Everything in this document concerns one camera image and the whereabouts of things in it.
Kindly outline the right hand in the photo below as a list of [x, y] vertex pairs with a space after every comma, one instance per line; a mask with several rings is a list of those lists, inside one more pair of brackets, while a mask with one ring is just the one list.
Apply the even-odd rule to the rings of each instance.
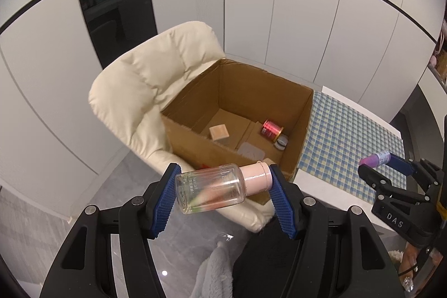
[[409, 242], [405, 245], [401, 264], [398, 268], [398, 276], [401, 281], [401, 285], [405, 289], [406, 293], [412, 293], [414, 291], [414, 273], [417, 271], [417, 256], [420, 250]]

